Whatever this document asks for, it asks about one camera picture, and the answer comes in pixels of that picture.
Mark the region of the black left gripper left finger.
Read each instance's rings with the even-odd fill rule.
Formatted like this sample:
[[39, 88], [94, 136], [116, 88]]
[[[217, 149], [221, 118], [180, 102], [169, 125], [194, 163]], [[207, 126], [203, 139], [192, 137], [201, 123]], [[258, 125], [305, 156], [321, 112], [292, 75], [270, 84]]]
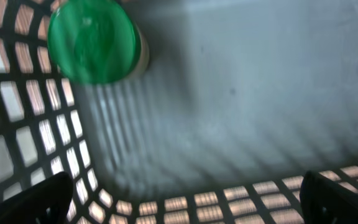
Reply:
[[0, 203], [0, 223], [65, 223], [73, 180], [59, 172]]

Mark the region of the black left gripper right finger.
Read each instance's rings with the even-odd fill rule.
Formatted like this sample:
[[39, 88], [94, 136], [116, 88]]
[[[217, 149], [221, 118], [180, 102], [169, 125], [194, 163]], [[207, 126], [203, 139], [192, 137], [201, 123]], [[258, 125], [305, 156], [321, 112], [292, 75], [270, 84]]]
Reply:
[[307, 224], [358, 223], [358, 195], [317, 172], [304, 175], [300, 205]]

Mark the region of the green lidded jar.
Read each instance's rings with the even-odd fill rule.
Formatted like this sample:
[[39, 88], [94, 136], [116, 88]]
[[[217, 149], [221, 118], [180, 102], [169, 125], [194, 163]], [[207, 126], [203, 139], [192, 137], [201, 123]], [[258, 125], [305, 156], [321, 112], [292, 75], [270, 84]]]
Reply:
[[137, 78], [150, 62], [145, 35], [116, 1], [63, 3], [50, 17], [47, 48], [63, 76], [80, 84]]

